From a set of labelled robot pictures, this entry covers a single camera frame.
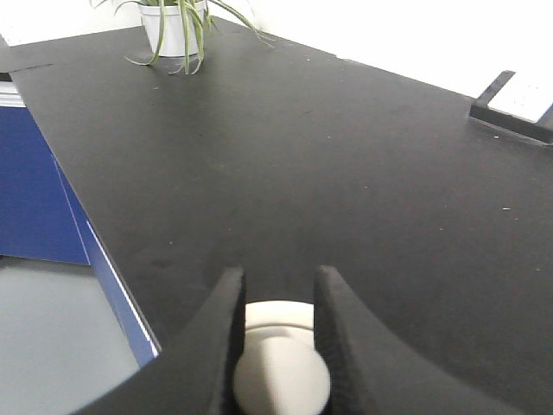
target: black table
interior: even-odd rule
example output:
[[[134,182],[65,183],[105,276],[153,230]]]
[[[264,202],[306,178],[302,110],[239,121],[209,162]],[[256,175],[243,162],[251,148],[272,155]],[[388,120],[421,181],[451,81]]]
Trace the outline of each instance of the black table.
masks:
[[[550,148],[468,97],[219,25],[188,77],[124,59],[141,28],[0,55],[162,346],[225,266],[249,301],[310,302],[330,264],[419,353],[551,413]]]

